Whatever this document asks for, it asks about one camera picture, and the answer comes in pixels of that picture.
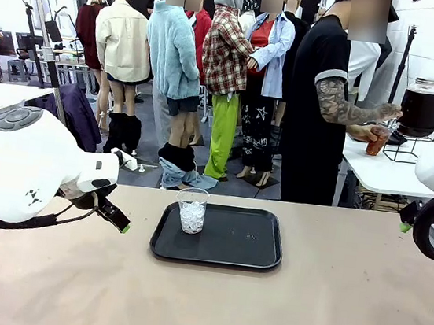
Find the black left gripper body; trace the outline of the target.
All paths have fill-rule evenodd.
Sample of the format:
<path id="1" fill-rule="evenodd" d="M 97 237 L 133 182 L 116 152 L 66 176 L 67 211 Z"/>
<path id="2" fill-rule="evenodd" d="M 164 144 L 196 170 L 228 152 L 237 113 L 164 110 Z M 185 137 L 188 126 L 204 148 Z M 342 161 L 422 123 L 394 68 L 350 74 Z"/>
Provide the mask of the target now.
<path id="1" fill-rule="evenodd" d="M 78 198 L 72 199 L 71 203 L 79 209 L 92 209 L 95 205 L 103 213 L 112 213 L 113 204 L 107 197 L 115 190 L 116 185 L 98 188 L 90 193 L 85 193 Z"/>

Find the person's left hand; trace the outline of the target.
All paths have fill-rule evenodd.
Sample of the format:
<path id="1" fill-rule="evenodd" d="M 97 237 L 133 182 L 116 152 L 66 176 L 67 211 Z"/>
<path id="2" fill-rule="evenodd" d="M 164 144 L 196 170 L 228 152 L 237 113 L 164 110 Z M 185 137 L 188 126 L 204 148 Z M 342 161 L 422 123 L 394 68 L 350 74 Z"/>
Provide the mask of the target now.
<path id="1" fill-rule="evenodd" d="M 387 127 L 381 126 L 380 124 L 371 124 L 359 126 L 355 140 L 360 142 L 378 142 L 387 140 L 391 135 L 391 130 Z"/>

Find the person's right hand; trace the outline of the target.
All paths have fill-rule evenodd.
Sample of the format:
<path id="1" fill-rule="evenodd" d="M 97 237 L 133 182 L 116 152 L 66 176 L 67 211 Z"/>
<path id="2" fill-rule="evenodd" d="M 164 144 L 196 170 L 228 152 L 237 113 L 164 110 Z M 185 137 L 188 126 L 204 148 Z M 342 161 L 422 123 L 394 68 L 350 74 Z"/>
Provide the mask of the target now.
<path id="1" fill-rule="evenodd" d="M 388 121 L 392 119 L 398 119 L 402 116 L 402 110 L 400 105 L 394 103 L 384 103 L 377 108 L 377 120 Z"/>

